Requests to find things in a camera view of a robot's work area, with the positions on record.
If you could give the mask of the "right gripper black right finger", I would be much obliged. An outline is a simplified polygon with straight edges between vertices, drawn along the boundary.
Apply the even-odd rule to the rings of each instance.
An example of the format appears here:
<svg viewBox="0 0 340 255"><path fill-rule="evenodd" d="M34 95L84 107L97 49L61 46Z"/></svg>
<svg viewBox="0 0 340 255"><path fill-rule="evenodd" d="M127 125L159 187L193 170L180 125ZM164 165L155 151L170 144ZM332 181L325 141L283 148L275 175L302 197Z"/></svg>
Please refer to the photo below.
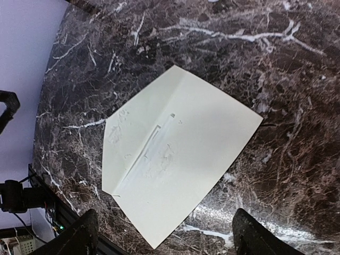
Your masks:
<svg viewBox="0 0 340 255"><path fill-rule="evenodd" d="M303 255L278 239L242 208L233 217L232 230L237 254Z"/></svg>

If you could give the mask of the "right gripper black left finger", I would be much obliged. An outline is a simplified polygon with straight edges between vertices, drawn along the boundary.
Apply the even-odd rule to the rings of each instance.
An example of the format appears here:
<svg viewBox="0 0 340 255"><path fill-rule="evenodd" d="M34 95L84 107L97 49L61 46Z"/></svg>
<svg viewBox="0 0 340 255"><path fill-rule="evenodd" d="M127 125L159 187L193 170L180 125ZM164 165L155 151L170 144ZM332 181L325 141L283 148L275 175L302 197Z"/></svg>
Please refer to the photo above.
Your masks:
<svg viewBox="0 0 340 255"><path fill-rule="evenodd" d="M97 213L94 209L89 209L69 226L66 231L32 252L32 254L96 254L98 230Z"/></svg>

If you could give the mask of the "cream paper envelope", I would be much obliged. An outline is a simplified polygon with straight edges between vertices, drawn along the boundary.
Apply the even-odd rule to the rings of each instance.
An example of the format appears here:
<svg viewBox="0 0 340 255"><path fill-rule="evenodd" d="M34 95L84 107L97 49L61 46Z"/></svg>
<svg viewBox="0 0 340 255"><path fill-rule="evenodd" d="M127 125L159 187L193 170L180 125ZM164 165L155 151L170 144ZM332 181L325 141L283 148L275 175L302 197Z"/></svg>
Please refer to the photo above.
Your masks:
<svg viewBox="0 0 340 255"><path fill-rule="evenodd" d="M172 66L105 125L101 188L157 248L215 186L262 117Z"/></svg>

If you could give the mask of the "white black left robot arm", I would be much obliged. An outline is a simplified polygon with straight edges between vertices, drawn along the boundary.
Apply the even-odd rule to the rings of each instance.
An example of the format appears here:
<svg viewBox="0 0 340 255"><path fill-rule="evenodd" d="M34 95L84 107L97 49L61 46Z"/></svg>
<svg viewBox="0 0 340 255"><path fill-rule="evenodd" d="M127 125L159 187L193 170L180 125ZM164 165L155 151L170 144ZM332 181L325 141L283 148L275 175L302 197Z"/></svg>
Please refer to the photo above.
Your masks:
<svg viewBox="0 0 340 255"><path fill-rule="evenodd" d="M1 90L1 103L5 109L1 113L1 138L9 122L21 104L16 93ZM28 164L28 175L24 179L5 180L1 183L1 210L12 214L25 213L29 209L43 208L47 212L56 210L56 199L47 189L32 164Z"/></svg>

